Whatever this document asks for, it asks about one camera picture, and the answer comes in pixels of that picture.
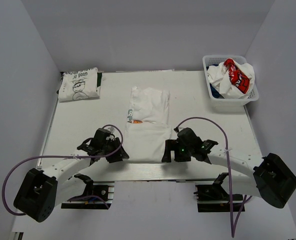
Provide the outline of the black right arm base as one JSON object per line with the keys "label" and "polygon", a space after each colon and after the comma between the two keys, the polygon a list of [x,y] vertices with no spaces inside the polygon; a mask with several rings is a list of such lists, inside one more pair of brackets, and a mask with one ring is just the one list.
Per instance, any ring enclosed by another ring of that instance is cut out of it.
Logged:
{"label": "black right arm base", "polygon": [[199,213],[230,212],[230,195],[221,186],[215,184],[198,184],[193,193]]}

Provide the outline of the folded white printed t-shirt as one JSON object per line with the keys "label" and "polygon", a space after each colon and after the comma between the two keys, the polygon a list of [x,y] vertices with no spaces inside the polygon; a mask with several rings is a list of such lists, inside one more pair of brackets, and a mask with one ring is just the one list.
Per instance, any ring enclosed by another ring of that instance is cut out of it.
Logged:
{"label": "folded white printed t-shirt", "polygon": [[101,94],[102,73],[96,67],[61,73],[59,102],[97,99]]}

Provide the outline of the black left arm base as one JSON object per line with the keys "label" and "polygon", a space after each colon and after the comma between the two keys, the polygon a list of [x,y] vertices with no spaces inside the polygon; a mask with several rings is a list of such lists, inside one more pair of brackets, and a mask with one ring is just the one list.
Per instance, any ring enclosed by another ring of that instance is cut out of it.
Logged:
{"label": "black left arm base", "polygon": [[60,205],[61,209],[71,210],[108,210],[114,198],[114,182],[95,182],[92,197],[82,200],[66,201]]}

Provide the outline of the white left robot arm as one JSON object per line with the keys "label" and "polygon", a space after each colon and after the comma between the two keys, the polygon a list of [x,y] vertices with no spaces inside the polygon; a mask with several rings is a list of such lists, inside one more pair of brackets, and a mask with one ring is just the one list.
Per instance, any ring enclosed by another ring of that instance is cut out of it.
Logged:
{"label": "white left robot arm", "polygon": [[13,205],[38,223],[46,220],[53,209],[66,201],[97,200],[106,202],[94,191],[94,180],[81,171],[100,159],[110,164],[128,159],[123,148],[124,137],[116,137],[111,124],[98,128],[76,150],[52,166],[38,170],[32,168],[25,175]]}

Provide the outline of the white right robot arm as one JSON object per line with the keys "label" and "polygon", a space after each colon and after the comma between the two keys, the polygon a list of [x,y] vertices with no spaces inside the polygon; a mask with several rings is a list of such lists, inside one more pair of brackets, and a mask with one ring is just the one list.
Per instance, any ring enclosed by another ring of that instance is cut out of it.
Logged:
{"label": "white right robot arm", "polygon": [[259,197],[282,209],[296,190],[296,176],[277,154],[229,151],[214,140],[202,140],[188,127],[180,130],[176,139],[165,141],[163,163],[189,162],[192,158],[239,173],[229,177],[228,172],[223,172],[211,185],[198,185],[196,195],[200,201],[227,201],[233,190],[235,195]]}

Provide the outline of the navy blue t-shirt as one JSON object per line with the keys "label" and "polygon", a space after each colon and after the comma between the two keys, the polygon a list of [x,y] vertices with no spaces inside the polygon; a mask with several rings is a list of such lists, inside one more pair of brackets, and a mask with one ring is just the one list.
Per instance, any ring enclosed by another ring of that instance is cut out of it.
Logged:
{"label": "navy blue t-shirt", "polygon": [[[206,70],[208,71],[209,67],[211,67],[211,66],[218,67],[219,64],[212,64],[212,65],[210,65],[210,66],[207,66],[207,67],[206,67]],[[223,97],[223,96],[220,95],[220,93],[219,93],[219,92],[213,87],[213,85],[212,85],[211,83],[209,83],[209,86],[210,86],[211,94],[212,94],[212,96],[213,96],[214,98],[216,98],[216,99],[220,99],[220,98]]]}

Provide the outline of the white t-shirt red print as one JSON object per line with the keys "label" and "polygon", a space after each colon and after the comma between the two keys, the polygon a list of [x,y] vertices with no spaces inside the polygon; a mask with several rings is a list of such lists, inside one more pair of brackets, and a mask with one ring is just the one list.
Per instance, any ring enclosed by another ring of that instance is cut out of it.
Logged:
{"label": "white t-shirt red print", "polygon": [[249,63],[232,58],[207,69],[209,84],[224,99],[247,99],[255,86],[255,71]]}

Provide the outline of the white t-shirt with text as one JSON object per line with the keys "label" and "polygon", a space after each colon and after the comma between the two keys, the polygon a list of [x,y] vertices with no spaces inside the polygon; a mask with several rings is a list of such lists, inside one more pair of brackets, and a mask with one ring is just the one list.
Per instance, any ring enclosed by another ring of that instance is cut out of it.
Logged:
{"label": "white t-shirt with text", "polygon": [[135,164],[161,163],[166,140],[171,138],[170,91],[155,88],[131,89],[123,147]]}

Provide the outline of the white plastic basket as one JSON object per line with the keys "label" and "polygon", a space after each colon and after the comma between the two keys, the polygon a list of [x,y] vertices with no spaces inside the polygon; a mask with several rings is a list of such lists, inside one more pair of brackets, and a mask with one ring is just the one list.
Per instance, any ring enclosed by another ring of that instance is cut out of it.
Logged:
{"label": "white plastic basket", "polygon": [[209,79],[206,67],[213,65],[213,64],[219,64],[223,61],[225,61],[227,58],[232,58],[239,64],[248,63],[246,58],[241,55],[205,55],[202,58],[202,64],[204,69],[204,75],[206,80],[206,86],[208,90],[208,95],[210,98],[210,102],[212,106],[216,107],[241,107],[244,106],[250,102],[257,101],[259,99],[259,93],[256,87],[256,84],[254,82],[254,88],[252,92],[250,93],[250,96],[246,99],[226,99],[226,98],[214,98],[211,93],[210,85],[209,85]]}

